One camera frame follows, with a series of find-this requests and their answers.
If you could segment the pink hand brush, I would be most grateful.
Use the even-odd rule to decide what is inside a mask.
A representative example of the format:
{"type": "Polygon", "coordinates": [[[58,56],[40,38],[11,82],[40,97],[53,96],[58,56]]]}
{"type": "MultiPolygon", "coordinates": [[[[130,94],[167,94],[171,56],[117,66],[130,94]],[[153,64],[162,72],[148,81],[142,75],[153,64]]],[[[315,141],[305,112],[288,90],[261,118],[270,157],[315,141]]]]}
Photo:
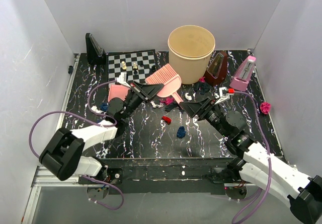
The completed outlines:
{"type": "Polygon", "coordinates": [[[181,77],[168,63],[158,69],[145,79],[147,84],[163,84],[164,87],[157,93],[160,98],[166,98],[172,96],[175,101],[180,104],[183,100],[177,93],[177,90],[181,87],[181,77]]]}

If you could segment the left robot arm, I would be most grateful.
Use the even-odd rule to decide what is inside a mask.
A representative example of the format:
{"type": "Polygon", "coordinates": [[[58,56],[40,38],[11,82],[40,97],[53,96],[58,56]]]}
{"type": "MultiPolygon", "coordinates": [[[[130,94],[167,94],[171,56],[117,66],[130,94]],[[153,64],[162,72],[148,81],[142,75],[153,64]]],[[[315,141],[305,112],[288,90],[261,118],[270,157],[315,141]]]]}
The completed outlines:
{"type": "Polygon", "coordinates": [[[163,84],[131,84],[109,87],[108,114],[117,123],[107,118],[95,125],[81,129],[58,129],[40,154],[39,162],[59,180],[72,175],[87,175],[101,184],[107,178],[107,167],[95,157],[83,156],[83,151],[101,142],[115,139],[127,127],[126,119],[144,101],[152,100],[164,87],[163,84]]]}

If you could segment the pink plastic dustpan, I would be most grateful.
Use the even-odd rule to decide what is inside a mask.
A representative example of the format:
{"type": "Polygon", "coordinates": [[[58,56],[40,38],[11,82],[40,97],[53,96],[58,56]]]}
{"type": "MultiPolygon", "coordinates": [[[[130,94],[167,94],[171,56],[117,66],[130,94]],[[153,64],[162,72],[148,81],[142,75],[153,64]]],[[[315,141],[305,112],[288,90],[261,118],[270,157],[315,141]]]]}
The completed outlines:
{"type": "Polygon", "coordinates": [[[130,90],[130,86],[128,84],[109,84],[109,93],[108,93],[108,103],[114,99],[119,98],[124,101],[128,95],[128,91],[130,90]]]}

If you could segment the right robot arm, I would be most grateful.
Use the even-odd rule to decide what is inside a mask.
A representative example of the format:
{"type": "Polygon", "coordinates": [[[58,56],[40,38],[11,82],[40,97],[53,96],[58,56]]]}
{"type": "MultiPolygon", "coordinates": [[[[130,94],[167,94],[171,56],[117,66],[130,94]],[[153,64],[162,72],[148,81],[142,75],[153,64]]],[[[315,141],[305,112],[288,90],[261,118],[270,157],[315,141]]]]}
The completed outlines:
{"type": "Polygon", "coordinates": [[[311,177],[274,156],[267,147],[247,133],[244,116],[224,112],[214,100],[181,102],[191,117],[207,120],[227,138],[227,149],[238,157],[227,170],[233,182],[245,180],[278,198],[302,223],[316,223],[321,217],[321,177],[311,177]]]}

